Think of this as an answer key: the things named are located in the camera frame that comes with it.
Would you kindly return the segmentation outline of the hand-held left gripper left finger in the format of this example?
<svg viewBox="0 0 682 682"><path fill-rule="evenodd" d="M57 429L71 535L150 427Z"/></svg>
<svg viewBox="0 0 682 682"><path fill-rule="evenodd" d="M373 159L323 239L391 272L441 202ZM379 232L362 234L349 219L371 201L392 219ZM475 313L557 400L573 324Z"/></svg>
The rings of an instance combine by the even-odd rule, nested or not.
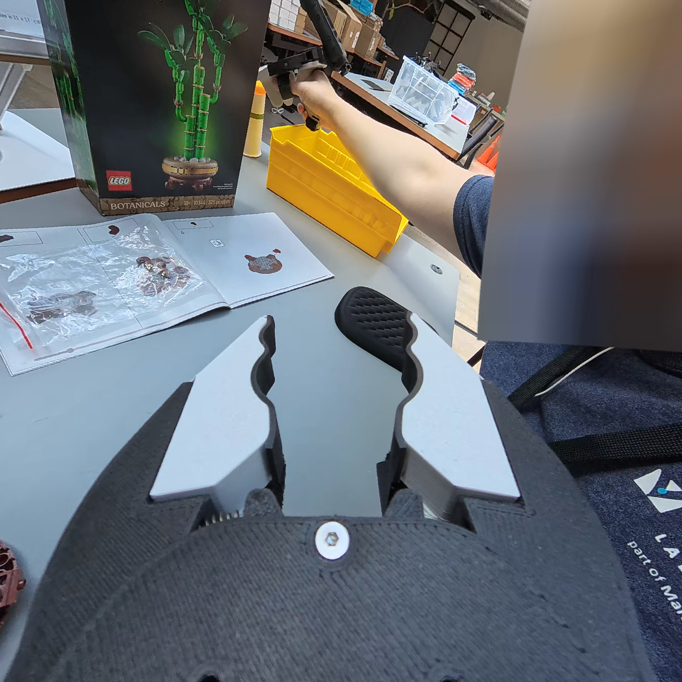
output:
<svg viewBox="0 0 682 682"><path fill-rule="evenodd" d="M207 495L241 512L255 489L282 498L285 462L274 405L272 316L257 319L197 375L156 479L154 501Z"/></svg>

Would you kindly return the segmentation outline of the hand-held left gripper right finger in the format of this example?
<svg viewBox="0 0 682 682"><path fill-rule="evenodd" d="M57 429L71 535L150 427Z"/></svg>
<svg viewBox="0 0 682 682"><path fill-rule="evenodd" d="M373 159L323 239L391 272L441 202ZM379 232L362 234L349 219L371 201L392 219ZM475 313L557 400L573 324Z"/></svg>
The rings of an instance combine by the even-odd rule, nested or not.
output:
<svg viewBox="0 0 682 682"><path fill-rule="evenodd" d="M402 382L390 450L390 494L416 491L453 522L461 499L515 503L521 493L479 374L419 316L406 315Z"/></svg>

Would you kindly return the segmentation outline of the clear plastic zip bag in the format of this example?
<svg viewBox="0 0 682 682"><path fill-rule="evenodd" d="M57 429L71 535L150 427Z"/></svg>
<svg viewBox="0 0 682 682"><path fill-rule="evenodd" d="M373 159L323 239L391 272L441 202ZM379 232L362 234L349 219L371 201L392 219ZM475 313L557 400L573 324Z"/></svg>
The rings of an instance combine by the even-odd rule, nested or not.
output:
<svg viewBox="0 0 682 682"><path fill-rule="evenodd" d="M97 312L35 324L27 318L28 301L60 293L90 291ZM26 250L1 258L1 317L17 343L37 352L53 352L126 321L128 310L98 261L86 248L39 254Z"/></svg>
<svg viewBox="0 0 682 682"><path fill-rule="evenodd" d="M81 228L81 234L90 243L91 252L104 269L110 282L125 302L137 314L160 310L166 306L183 303L190 297L204 294L205 279L190 266L177 250L175 243L149 222L127 218ZM181 289L147 297L136 282L140 269L136 259L141 256L156 258L170 256L190 270L189 283Z"/></svg>

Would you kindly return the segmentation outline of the person's right forearm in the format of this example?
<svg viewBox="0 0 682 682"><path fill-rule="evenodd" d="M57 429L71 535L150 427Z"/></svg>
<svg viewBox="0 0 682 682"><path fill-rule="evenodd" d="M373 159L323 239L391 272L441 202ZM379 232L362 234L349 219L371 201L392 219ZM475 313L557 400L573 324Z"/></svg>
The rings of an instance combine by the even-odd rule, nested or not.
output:
<svg viewBox="0 0 682 682"><path fill-rule="evenodd" d="M371 119L328 83L322 91L305 105L337 134L379 193L479 276L493 177L465 170L421 139Z"/></svg>

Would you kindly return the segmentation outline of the person's right hand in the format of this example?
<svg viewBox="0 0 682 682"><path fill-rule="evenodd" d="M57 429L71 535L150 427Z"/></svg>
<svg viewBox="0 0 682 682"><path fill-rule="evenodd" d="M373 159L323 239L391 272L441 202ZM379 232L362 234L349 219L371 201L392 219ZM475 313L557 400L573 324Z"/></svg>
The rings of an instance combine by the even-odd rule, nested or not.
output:
<svg viewBox="0 0 682 682"><path fill-rule="evenodd" d="M297 110L304 122L315 118L328 131L337 131L346 103L333 89L323 70L309 70L290 76L292 94L300 100Z"/></svg>

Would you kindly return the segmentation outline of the stack of cardboard boxes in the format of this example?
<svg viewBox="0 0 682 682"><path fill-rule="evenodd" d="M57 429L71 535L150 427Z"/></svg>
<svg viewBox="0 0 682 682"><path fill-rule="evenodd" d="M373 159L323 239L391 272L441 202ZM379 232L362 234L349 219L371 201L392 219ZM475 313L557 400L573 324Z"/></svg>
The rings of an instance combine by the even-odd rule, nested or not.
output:
<svg viewBox="0 0 682 682"><path fill-rule="evenodd" d="M372 61L383 43L383 37L379 33L381 21L362 16L343 1L320 3L346 52ZM285 36L307 42L320 41L319 33L302 1L271 1L269 26Z"/></svg>

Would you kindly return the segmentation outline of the wooden background table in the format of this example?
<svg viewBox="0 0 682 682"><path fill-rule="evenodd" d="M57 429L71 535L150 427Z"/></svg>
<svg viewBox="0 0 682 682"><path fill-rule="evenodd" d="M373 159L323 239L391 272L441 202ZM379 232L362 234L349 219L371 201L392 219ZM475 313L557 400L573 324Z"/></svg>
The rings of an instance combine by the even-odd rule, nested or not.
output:
<svg viewBox="0 0 682 682"><path fill-rule="evenodd" d="M429 123L422 127L403 112L390 107L389 83L370 76L352 72L341 76L332 72L331 82L341 98L374 120L419 137L453 161L460 157L468 125L450 117L447 124Z"/></svg>

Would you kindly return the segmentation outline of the clear plastic organizer box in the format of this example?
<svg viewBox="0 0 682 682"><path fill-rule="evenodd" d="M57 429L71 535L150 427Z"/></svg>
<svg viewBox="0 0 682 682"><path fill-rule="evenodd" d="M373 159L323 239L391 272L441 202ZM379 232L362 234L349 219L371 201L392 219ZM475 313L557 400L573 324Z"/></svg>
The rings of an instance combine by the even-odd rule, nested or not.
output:
<svg viewBox="0 0 682 682"><path fill-rule="evenodd" d="M444 125L451 118L458 96L448 82L404 56L388 105L423 124Z"/></svg>

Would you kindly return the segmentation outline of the yellow plastic bin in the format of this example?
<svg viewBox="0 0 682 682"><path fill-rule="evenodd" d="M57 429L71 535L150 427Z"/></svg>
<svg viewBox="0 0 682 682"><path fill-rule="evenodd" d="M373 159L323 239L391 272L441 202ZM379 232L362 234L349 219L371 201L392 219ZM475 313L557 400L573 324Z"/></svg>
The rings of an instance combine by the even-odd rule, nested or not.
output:
<svg viewBox="0 0 682 682"><path fill-rule="evenodd" d="M333 132L271 128L266 186L373 257L390 252L408 224Z"/></svg>

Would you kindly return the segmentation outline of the pile of brown bricks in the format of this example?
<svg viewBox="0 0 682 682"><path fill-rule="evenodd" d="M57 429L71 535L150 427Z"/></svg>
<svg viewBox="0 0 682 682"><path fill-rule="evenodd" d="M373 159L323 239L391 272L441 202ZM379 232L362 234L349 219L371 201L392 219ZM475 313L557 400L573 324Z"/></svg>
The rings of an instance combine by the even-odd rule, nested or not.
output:
<svg viewBox="0 0 682 682"><path fill-rule="evenodd" d="M140 269L136 285L147 297L184 288L191 278L190 270L170 256L141 256L136 259L136 267Z"/></svg>
<svg viewBox="0 0 682 682"><path fill-rule="evenodd" d="M97 312L96 293L79 291L33 297L28 303L27 318L35 324L67 316L91 316Z"/></svg>

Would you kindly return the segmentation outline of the black bamboo toy box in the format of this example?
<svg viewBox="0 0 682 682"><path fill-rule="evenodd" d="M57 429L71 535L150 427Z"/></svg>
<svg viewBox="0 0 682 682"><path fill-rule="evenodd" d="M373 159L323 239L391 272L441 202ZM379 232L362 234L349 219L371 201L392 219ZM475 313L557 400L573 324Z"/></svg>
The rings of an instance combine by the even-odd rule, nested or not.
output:
<svg viewBox="0 0 682 682"><path fill-rule="evenodd" d="M269 1L39 1L78 187L103 216L230 208Z"/></svg>

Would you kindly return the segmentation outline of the open instruction booklet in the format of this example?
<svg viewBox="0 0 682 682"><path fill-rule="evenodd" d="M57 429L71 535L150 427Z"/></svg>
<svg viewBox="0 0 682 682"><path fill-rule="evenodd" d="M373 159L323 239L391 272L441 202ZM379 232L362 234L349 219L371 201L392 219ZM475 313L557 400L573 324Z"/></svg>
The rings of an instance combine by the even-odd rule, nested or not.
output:
<svg viewBox="0 0 682 682"><path fill-rule="evenodd" d="M149 222L175 243L180 255L205 279L206 292L180 304L137 314L110 283L128 310L126 321L53 352L40 353L18 344L1 317L1 357L12 376L153 334L213 310L238 308L333 277L274 213L180 220L140 214L82 226L3 228L1 258L24 250L47 254L86 248L96 259L81 228L127 218Z"/></svg>

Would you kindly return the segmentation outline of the brown brick assembly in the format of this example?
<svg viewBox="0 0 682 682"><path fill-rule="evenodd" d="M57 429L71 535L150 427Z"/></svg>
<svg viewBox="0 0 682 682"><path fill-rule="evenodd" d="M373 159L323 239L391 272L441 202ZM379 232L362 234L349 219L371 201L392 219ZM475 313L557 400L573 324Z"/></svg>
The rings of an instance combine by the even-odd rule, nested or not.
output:
<svg viewBox="0 0 682 682"><path fill-rule="evenodd" d="M1 541L1 626L15 605L26 580L13 550Z"/></svg>

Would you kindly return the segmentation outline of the printed instruction sheet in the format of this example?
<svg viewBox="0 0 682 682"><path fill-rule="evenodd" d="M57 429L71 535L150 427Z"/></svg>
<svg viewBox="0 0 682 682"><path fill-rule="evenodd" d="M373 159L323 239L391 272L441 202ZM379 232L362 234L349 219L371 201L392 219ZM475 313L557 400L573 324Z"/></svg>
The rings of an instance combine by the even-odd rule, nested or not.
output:
<svg viewBox="0 0 682 682"><path fill-rule="evenodd" d="M1 1L1 33L44 41L37 1Z"/></svg>

